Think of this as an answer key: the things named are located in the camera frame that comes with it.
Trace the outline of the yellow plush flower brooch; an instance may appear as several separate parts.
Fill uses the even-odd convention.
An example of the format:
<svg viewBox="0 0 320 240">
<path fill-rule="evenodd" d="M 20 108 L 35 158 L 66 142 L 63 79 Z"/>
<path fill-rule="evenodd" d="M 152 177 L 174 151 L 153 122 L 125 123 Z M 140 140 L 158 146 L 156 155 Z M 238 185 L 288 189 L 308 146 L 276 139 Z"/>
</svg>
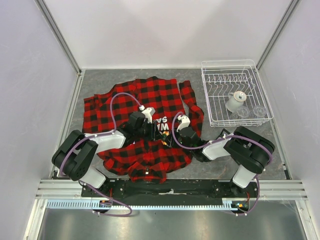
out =
<svg viewBox="0 0 320 240">
<path fill-rule="evenodd" d="M 169 135 L 170 135 L 170 132 L 169 132 L 169 131 L 163 131 L 163 132 L 161 133 L 161 142 L 162 142 L 162 144 L 165 145 L 165 146 L 168 146 L 168 143 L 167 143 L 167 141 L 166 141 L 166 138 L 167 138 Z"/>
</svg>

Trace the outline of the red black plaid shirt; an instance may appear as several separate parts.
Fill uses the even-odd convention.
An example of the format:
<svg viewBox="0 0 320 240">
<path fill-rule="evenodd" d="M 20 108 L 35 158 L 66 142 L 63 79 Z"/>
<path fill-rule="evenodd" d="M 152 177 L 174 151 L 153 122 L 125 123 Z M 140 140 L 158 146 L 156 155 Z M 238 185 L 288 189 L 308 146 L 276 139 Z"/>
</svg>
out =
<svg viewBox="0 0 320 240">
<path fill-rule="evenodd" d="M 85 98 L 82 131 L 90 134 L 111 131 L 128 121 L 138 104 L 155 109 L 152 118 L 161 133 L 176 128 L 179 124 L 173 122 L 174 116 L 188 106 L 190 126 L 198 136 L 201 135 L 204 112 L 197 105 L 190 81 L 178 83 L 176 79 L 156 76 L 115 84 L 105 94 Z M 186 167 L 193 158 L 180 147 L 170 148 L 161 140 L 143 138 L 124 149 L 103 151 L 98 156 L 111 173 L 127 175 L 132 182 L 156 184 L 164 183 L 168 173 Z"/>
</svg>

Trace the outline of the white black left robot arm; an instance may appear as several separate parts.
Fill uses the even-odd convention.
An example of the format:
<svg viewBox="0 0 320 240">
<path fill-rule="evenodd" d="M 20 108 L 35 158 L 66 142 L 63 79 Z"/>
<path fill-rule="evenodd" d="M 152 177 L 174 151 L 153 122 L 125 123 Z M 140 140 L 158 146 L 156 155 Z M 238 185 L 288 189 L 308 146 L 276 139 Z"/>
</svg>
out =
<svg viewBox="0 0 320 240">
<path fill-rule="evenodd" d="M 107 177 L 92 166 L 96 154 L 108 150 L 123 150 L 139 139 L 161 139 L 157 122 L 151 116 L 135 111 L 128 121 L 115 130 L 101 133 L 83 133 L 73 130 L 51 158 L 52 164 L 72 181 L 80 181 L 92 187 L 99 197 L 110 191 Z"/>
</svg>

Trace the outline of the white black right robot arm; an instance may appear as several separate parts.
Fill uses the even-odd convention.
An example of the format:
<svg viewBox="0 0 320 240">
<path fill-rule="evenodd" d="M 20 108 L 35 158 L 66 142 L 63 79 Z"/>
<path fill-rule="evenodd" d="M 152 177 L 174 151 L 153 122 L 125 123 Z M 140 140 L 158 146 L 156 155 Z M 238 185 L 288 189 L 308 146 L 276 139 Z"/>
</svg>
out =
<svg viewBox="0 0 320 240">
<path fill-rule="evenodd" d="M 186 150 L 199 162 L 230 156 L 238 164 L 229 184 L 229 191 L 235 197 L 247 191 L 251 180 L 272 161 L 276 149 L 271 141 L 244 126 L 237 127 L 234 132 L 223 129 L 215 140 L 203 140 L 192 127 L 184 127 L 175 129 L 163 141 L 170 148 Z"/>
</svg>

